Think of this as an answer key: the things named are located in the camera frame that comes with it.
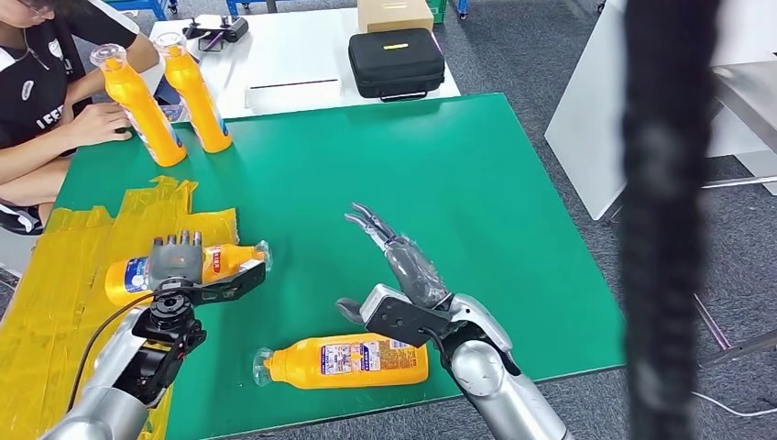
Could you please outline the person's right hand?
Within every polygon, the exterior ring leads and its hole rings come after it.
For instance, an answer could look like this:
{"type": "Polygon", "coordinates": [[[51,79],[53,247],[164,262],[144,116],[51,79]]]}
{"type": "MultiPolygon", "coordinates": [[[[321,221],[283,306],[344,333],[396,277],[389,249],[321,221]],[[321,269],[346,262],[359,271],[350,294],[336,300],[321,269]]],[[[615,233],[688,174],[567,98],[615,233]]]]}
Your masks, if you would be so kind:
{"type": "Polygon", "coordinates": [[[87,105],[63,130],[65,145],[70,148],[94,146],[132,137],[131,123],[120,104],[87,105]]]}

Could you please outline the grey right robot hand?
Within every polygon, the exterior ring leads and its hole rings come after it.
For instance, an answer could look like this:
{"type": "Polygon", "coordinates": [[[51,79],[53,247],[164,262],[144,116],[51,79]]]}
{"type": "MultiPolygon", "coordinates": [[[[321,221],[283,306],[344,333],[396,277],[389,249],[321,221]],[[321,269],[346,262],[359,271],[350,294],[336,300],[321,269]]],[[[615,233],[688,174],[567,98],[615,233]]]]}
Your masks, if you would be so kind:
{"type": "Polygon", "coordinates": [[[401,291],[410,301],[434,309],[450,296],[433,264],[407,236],[398,234],[376,213],[361,203],[351,203],[354,214],[344,214],[346,221],[367,234],[386,258],[401,291]]]}

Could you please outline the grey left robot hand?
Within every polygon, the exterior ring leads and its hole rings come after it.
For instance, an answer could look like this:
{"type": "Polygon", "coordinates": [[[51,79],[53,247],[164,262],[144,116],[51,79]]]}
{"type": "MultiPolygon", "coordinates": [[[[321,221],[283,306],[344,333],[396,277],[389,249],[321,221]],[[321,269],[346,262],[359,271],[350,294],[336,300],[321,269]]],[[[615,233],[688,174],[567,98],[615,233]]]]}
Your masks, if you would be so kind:
{"type": "Polygon", "coordinates": [[[202,233],[181,230],[179,235],[155,237],[148,255],[148,286],[157,291],[169,282],[202,283],[202,233]]]}

